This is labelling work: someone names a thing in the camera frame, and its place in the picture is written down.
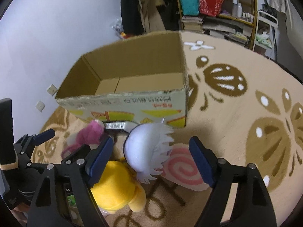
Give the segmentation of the upper wall socket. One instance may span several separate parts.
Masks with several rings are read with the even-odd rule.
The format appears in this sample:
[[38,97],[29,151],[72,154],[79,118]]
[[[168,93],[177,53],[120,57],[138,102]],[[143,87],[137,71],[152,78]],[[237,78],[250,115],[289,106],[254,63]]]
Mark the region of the upper wall socket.
[[51,95],[54,96],[54,94],[56,94],[56,92],[58,91],[58,89],[56,88],[55,85],[51,84],[48,88],[47,88],[47,92]]

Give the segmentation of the white metal cart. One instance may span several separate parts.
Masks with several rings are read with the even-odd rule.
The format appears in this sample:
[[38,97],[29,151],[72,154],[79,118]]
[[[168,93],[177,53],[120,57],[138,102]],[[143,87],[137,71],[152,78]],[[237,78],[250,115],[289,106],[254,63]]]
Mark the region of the white metal cart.
[[268,12],[258,10],[252,50],[265,58],[274,60],[277,29],[278,19]]

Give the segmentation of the pink swirl plush cushion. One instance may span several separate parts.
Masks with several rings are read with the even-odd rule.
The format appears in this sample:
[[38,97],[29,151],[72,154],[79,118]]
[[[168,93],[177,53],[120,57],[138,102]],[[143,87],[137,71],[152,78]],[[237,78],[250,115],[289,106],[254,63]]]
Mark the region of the pink swirl plush cushion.
[[172,145],[169,158],[163,163],[161,176],[192,191],[201,192],[209,188],[203,181],[186,144]]

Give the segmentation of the wall socket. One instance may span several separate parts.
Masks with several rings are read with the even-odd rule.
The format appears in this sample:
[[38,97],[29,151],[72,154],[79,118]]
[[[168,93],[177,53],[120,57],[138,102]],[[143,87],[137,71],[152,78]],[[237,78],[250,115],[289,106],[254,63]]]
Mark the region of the wall socket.
[[48,88],[47,88],[47,92],[51,95],[54,96],[54,94],[56,94],[56,92],[58,91],[58,89],[56,88],[55,85],[51,84]]
[[46,105],[42,101],[38,101],[37,104],[35,105],[36,109],[42,112]]

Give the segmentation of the wooden bookshelf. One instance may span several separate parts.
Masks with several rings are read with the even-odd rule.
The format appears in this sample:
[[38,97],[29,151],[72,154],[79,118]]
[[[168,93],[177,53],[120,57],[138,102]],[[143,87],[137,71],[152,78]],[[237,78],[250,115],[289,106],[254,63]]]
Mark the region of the wooden bookshelf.
[[[184,16],[181,2],[180,0],[177,2],[181,29],[184,30],[181,22],[181,18]],[[224,0],[218,16],[212,17],[199,13],[197,16],[204,16],[202,31],[190,32],[204,33],[252,49],[257,21],[257,0],[238,0],[237,17],[232,16],[232,8],[232,0]]]

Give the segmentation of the clear bag of toys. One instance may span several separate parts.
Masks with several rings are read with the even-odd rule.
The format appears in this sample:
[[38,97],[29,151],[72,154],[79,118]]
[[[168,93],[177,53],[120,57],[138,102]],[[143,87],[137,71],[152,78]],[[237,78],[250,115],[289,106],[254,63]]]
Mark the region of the clear bag of toys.
[[124,39],[125,38],[125,33],[124,33],[124,29],[123,29],[123,24],[122,21],[120,19],[116,19],[112,24],[111,24],[111,28],[113,29],[113,31],[115,32],[116,36],[120,39]]

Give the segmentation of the beige patterned carpet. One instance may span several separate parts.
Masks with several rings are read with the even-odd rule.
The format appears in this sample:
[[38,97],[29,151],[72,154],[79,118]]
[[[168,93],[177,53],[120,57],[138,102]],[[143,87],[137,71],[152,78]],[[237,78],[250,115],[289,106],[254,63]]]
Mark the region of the beige patterned carpet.
[[[179,32],[188,78],[186,123],[174,144],[197,136],[231,164],[254,163],[269,191],[277,225],[302,197],[302,84],[265,57],[227,40]],[[59,163],[67,137],[84,127],[61,107],[44,129],[55,137],[36,147],[36,163]],[[110,226],[193,226],[211,193],[196,192],[162,176],[145,187],[146,207],[109,215]]]

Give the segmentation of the white bottle on shelf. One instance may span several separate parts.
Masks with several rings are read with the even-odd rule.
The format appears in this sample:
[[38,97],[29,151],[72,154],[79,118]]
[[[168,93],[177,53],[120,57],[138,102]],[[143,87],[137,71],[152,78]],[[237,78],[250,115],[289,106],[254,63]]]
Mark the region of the white bottle on shelf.
[[232,8],[232,16],[237,17],[238,15],[238,0],[232,0],[233,8]]

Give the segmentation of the lower wall socket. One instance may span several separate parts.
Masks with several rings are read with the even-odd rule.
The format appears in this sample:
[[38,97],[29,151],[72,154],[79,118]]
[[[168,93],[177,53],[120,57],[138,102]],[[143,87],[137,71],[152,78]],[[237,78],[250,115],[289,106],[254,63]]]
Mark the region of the lower wall socket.
[[42,101],[38,101],[37,104],[35,105],[36,109],[42,112],[46,105]]

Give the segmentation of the small black silver box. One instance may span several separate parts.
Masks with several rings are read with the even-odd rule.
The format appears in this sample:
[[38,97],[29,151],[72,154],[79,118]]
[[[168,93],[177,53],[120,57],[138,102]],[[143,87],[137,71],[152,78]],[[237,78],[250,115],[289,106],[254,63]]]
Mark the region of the small black silver box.
[[104,129],[106,131],[117,131],[129,133],[138,124],[132,121],[109,121],[104,123]]

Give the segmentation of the stack of books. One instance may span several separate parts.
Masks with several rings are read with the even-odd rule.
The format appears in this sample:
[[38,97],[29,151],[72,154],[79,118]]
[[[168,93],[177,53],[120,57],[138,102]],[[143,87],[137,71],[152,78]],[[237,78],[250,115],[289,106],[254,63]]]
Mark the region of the stack of books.
[[187,31],[202,31],[204,16],[183,16],[181,22]]

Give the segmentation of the open cardboard box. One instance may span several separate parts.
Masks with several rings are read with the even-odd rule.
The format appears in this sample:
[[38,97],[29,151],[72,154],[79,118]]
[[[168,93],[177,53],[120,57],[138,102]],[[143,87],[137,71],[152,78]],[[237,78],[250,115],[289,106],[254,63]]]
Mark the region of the open cardboard box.
[[181,33],[154,32],[105,45],[79,57],[55,96],[90,122],[186,123],[188,78]]

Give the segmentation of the hanging black coat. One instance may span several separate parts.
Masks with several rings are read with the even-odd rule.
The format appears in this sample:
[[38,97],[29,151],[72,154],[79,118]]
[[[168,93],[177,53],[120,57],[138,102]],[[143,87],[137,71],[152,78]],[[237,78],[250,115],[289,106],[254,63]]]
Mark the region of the hanging black coat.
[[144,28],[139,12],[139,0],[120,0],[121,19],[124,33],[128,35],[141,35]]

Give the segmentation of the yellow plush toy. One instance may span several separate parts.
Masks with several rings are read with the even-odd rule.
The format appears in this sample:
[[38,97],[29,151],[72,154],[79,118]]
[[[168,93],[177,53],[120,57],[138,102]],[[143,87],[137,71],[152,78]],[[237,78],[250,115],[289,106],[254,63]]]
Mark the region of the yellow plush toy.
[[128,206],[137,213],[145,208],[144,188],[133,177],[127,165],[110,160],[98,183],[91,188],[92,195],[102,210],[109,214]]

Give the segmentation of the hanging beige coat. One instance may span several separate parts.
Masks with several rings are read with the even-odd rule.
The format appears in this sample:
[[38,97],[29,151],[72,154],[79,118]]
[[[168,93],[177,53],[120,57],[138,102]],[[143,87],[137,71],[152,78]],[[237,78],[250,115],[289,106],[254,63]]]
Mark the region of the hanging beige coat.
[[157,9],[157,7],[164,5],[164,0],[139,0],[141,22],[146,34],[166,30]]

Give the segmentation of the pink bear plush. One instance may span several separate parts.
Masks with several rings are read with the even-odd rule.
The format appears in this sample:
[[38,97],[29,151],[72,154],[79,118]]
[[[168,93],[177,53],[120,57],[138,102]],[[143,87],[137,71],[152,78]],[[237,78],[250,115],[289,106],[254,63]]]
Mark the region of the pink bear plush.
[[91,149],[95,149],[100,144],[104,132],[104,123],[98,119],[92,120],[86,127],[67,138],[67,147],[61,152],[61,158],[66,158],[82,145],[89,145]]

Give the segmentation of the white-haired plush doll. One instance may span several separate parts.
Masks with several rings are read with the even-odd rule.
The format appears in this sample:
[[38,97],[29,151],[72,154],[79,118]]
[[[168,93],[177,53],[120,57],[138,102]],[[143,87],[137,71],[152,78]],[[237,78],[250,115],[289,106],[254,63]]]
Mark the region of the white-haired plush doll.
[[174,129],[164,123],[144,123],[129,133],[123,145],[128,165],[136,172],[137,181],[149,184],[162,174],[174,142]]

